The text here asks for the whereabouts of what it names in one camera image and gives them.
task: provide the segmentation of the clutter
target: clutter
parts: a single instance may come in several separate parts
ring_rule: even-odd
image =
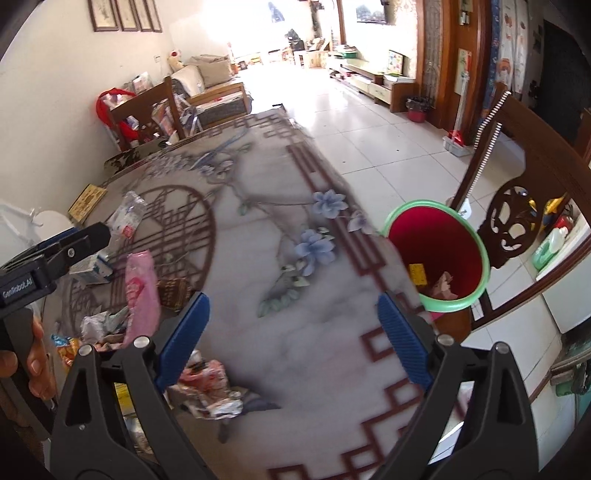
[[[80,348],[80,341],[78,338],[60,337],[55,333],[52,334],[51,340],[56,346],[57,354],[60,356],[66,372],[70,371],[78,353],[78,349]]]
[[[101,312],[82,319],[82,341],[84,343],[100,342],[107,335],[105,320],[108,315],[109,312]]]
[[[553,229],[531,256],[531,262],[540,271],[564,246],[569,229],[565,226]]]
[[[129,318],[123,346],[139,336],[152,336],[158,328],[161,309],[157,283],[154,259],[149,250],[127,257],[125,295]]]
[[[123,202],[107,220],[111,235],[132,238],[148,208],[145,200],[135,192],[127,192]]]
[[[142,428],[138,417],[136,415],[126,416],[125,426],[129,430],[129,434],[134,441],[134,446],[138,453],[153,455],[154,452],[148,443],[148,439],[146,438],[146,434],[144,433],[144,429]]]
[[[105,193],[107,189],[89,183],[68,210],[68,215],[76,222],[83,223]]]
[[[198,419],[231,419],[242,412],[242,396],[230,389],[223,365],[218,360],[203,361],[198,350],[167,393],[173,405],[180,404]]]
[[[117,334],[126,328],[129,308],[124,307],[114,315],[101,312],[82,319],[82,341],[84,343],[121,343]]]
[[[195,289],[186,277],[160,280],[156,286],[160,305],[175,312],[180,312],[195,293]]]
[[[443,275],[439,277],[439,280],[435,282],[435,285],[431,289],[431,292],[428,294],[432,299],[439,299],[439,300],[455,300],[457,295],[452,293],[452,288],[450,283],[452,282],[453,277],[449,274],[449,272],[443,272]]]
[[[100,254],[94,254],[80,260],[70,267],[70,275],[75,276],[83,285],[109,283],[113,268]]]

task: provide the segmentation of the sofa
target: sofa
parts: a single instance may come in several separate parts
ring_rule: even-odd
[[[202,55],[171,75],[173,90],[197,107],[202,129],[248,115],[252,98],[227,57]]]

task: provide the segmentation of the blue flower print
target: blue flower print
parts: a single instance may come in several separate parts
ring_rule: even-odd
[[[312,206],[312,211],[326,218],[337,218],[341,210],[349,207],[343,200],[345,195],[342,193],[335,193],[334,190],[329,190],[326,193],[316,192],[313,195],[316,203]]]
[[[316,267],[316,261],[323,265],[328,265],[335,260],[335,248],[333,242],[314,230],[306,230],[301,234],[302,243],[296,245],[295,253],[300,258],[307,260],[307,265],[302,270],[302,275],[307,277],[312,274]]]

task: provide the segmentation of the door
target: door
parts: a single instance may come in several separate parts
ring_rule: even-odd
[[[534,112],[574,145],[581,113],[588,106],[591,106],[589,63],[570,34],[544,21],[544,62]]]

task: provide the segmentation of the green rim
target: green rim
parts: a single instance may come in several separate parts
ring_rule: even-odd
[[[476,231],[467,221],[465,221],[460,215],[458,215],[458,213],[455,210],[452,210],[451,208],[445,206],[442,203],[434,202],[433,200],[415,200],[413,202],[405,203],[401,207],[394,210],[392,213],[390,213],[390,215],[388,215],[388,218],[386,219],[386,223],[381,232],[382,235],[388,237],[388,232],[390,231],[390,227],[394,223],[394,220],[396,220],[396,218],[398,218],[402,213],[414,207],[436,208],[454,217],[458,222],[460,222],[464,226],[464,228],[466,228],[466,230],[470,232],[472,238],[478,245],[480,257],[482,258],[482,276],[480,277],[480,282],[478,283],[478,286],[476,290],[474,290],[474,292],[472,292],[467,297],[456,300],[437,300],[419,294],[419,297],[421,297],[421,302],[423,302],[423,306],[428,311],[437,313],[457,312],[459,310],[468,308],[470,305],[475,303],[484,293],[491,274],[491,263],[488,260],[488,254],[486,253],[486,248],[484,247],[484,244],[482,243],[480,236],[476,233]]]

